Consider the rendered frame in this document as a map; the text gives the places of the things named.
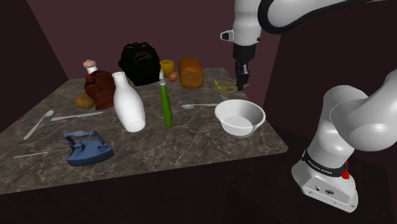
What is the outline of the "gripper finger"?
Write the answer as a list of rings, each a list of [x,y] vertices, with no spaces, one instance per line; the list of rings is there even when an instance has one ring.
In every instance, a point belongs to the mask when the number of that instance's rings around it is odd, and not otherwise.
[[[243,91],[244,85],[247,83],[249,79],[249,71],[244,72],[244,71],[237,71],[236,72],[236,86],[238,91]]]

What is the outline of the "yellow pasta pile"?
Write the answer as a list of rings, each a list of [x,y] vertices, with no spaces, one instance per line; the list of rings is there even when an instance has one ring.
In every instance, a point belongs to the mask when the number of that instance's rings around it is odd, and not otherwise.
[[[222,85],[220,85],[216,80],[214,80],[213,90],[221,95],[228,96],[229,94],[238,91],[236,83],[237,80],[233,80],[233,81],[226,81]]]

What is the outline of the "white bowl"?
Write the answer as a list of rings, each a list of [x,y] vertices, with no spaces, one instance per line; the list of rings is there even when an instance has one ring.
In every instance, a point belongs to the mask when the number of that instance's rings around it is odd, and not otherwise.
[[[235,138],[252,136],[266,120],[266,114],[260,106],[242,99],[230,99],[219,103],[214,114],[222,129]]]

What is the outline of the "silver spoon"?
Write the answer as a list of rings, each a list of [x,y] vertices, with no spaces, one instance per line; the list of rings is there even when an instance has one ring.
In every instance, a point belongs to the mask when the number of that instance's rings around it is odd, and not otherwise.
[[[41,119],[37,122],[37,124],[35,124],[35,126],[33,126],[33,128],[23,137],[23,140],[26,140],[28,138],[30,138],[32,136],[32,134],[36,131],[36,129],[38,128],[39,124],[43,121],[43,119],[51,117],[54,114],[54,110],[49,110],[47,111],[42,117]]]
[[[214,104],[184,104],[181,107],[184,109],[192,109],[197,106],[217,106],[217,105],[218,105],[218,103],[214,103]]]

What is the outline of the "brown bread loaf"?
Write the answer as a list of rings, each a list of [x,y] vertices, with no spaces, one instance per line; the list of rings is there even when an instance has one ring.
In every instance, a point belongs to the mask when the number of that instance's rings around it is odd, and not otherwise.
[[[201,88],[204,83],[202,64],[195,57],[183,57],[178,64],[179,82],[183,88]]]

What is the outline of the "yellow bell pepper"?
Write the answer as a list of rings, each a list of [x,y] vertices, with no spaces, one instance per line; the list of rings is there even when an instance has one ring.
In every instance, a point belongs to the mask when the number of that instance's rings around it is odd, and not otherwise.
[[[169,75],[174,72],[174,62],[172,60],[166,59],[160,61],[160,67],[164,72],[165,78],[168,78]]]

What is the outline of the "white vase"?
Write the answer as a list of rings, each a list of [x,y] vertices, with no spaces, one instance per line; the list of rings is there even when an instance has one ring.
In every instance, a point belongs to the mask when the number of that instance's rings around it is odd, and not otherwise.
[[[124,72],[112,74],[115,83],[113,97],[116,115],[128,132],[139,132],[146,125],[143,102],[139,94],[129,85]]]

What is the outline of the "brown figurine bottle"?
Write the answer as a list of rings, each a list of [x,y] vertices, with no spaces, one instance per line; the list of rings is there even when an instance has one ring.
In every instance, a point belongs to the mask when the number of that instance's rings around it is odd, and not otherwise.
[[[85,76],[84,89],[86,94],[95,102],[96,110],[109,109],[114,106],[115,82],[112,74],[97,68],[94,60],[83,63],[88,74]]]

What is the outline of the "brown potato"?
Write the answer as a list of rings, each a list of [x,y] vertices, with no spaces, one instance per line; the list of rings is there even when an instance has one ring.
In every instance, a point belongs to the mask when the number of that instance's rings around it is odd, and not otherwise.
[[[94,100],[89,97],[87,94],[79,94],[74,98],[74,103],[79,108],[90,109],[94,107]]]

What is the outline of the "blue flat iron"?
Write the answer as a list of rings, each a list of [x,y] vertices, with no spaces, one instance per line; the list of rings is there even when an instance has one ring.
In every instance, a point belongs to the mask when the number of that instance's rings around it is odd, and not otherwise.
[[[82,140],[76,143],[74,137],[95,137],[96,140]],[[66,158],[67,163],[72,167],[82,167],[98,164],[115,156],[113,149],[105,143],[103,138],[95,130],[77,130],[65,132],[64,138],[71,147],[71,154]]]

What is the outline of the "silver butter knife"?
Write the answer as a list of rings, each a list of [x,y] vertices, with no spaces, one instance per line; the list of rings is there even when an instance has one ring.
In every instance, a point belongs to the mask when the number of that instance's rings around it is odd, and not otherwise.
[[[83,118],[83,117],[88,117],[88,116],[95,116],[95,115],[100,115],[102,114],[103,111],[100,112],[94,112],[94,113],[85,113],[85,114],[80,114],[80,115],[70,115],[70,116],[58,116],[58,117],[53,117],[51,121],[58,121],[58,120],[65,120],[69,118]]]

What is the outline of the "thin silver skewer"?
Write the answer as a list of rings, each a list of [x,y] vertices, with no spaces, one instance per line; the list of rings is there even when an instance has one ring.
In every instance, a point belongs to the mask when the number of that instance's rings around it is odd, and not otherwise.
[[[31,156],[44,155],[44,154],[47,154],[47,153],[54,153],[54,152],[66,151],[66,150],[68,150],[68,149],[44,151],[44,152],[39,152],[39,153],[31,153],[31,154],[26,154],[26,155],[18,155],[18,156],[15,156],[15,157],[13,157],[13,158],[31,157]]]

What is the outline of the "green handled peeler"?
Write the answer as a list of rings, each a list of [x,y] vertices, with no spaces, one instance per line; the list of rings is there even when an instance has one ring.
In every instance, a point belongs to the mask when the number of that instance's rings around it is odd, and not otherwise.
[[[164,113],[164,122],[166,127],[172,127],[172,110],[171,102],[167,93],[166,82],[164,80],[164,72],[161,69],[159,72],[160,91],[162,97],[162,109]]]

